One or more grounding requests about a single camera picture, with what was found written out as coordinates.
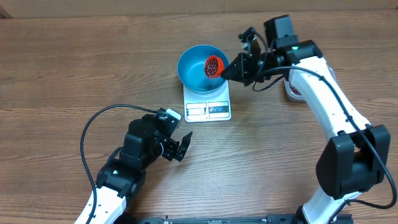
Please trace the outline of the orange plastic measuring scoop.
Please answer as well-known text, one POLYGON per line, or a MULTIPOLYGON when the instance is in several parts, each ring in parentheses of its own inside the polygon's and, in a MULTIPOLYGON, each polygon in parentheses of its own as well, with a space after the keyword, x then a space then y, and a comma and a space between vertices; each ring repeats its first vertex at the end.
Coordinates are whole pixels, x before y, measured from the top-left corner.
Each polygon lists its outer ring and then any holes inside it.
POLYGON ((209 56, 205 61, 204 71, 208 78, 218 78, 224 70, 224 62, 216 55, 209 56))

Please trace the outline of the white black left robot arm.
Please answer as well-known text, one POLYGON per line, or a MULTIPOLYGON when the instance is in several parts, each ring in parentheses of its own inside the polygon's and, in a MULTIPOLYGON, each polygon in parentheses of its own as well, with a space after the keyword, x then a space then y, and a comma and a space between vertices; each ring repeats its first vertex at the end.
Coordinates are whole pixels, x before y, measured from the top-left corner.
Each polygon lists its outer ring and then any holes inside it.
POLYGON ((129 123, 123 146, 115 149, 96 177, 88 175, 92 193, 77 223, 137 223, 127 214, 146 180, 146 169, 159 157, 182 161, 192 137, 171 138, 182 115, 173 109, 145 110, 145 115, 129 123))

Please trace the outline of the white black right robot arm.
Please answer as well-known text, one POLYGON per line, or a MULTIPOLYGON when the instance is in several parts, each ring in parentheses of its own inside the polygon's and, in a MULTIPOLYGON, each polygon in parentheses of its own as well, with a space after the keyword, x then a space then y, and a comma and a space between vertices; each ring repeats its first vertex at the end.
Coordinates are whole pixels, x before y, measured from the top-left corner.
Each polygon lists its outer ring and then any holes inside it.
POLYGON ((395 204, 397 187, 386 166, 390 134, 350 103, 316 43, 299 41, 288 15, 265 21, 263 34, 250 27, 239 39, 243 51, 221 72, 222 78, 246 86, 285 80, 301 94, 326 139, 316 164, 318 189, 287 221, 344 223, 340 212, 384 179, 395 204))

